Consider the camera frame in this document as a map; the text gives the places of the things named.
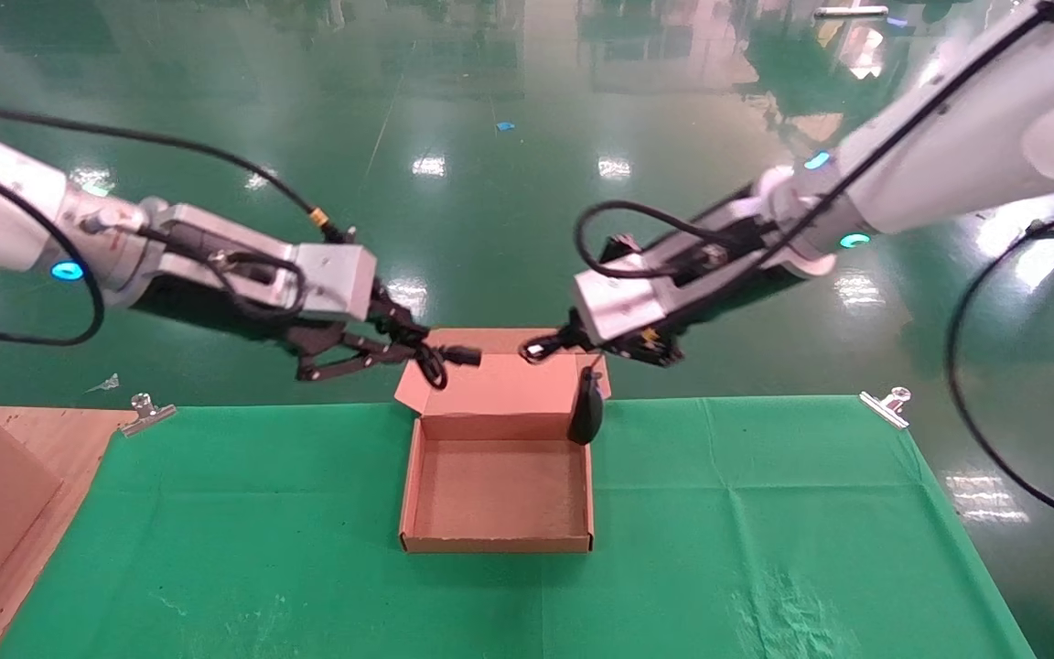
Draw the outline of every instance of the box flap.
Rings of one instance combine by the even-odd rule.
[[[426,382],[417,364],[406,364],[393,398],[426,415],[450,413],[521,413],[572,411],[581,368],[597,360],[594,354],[565,350],[543,364],[527,364],[519,356],[523,342],[553,329],[435,329],[431,346],[471,346],[482,350],[482,366],[447,364],[450,379],[445,391]],[[609,398],[604,360],[597,364],[601,395]]]

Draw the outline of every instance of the green cloth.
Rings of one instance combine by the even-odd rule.
[[[1032,656],[907,433],[848,396],[614,401],[590,555],[405,555],[397,405],[117,437],[0,659]]]

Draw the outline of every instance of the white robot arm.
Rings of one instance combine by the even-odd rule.
[[[831,153],[765,172],[688,226],[630,201],[594,206],[578,225],[589,270],[574,276],[569,323],[520,354],[579,346],[669,366],[687,327],[827,274],[851,241],[1051,192],[1054,3],[1029,1]],[[583,226],[606,210],[677,230],[644,249],[614,237],[594,258]]]
[[[105,304],[282,343],[297,355],[296,377],[304,381],[414,360],[428,383],[442,388],[445,362],[481,362],[477,350],[427,346],[428,328],[385,291],[372,253],[352,244],[352,230],[339,233],[321,215],[313,213],[325,241],[296,246],[196,206],[91,195],[63,172],[0,142],[0,268],[85,276]],[[56,233],[79,254],[67,253]],[[390,343],[348,333],[352,322],[371,323]],[[352,356],[316,362],[335,347]]]

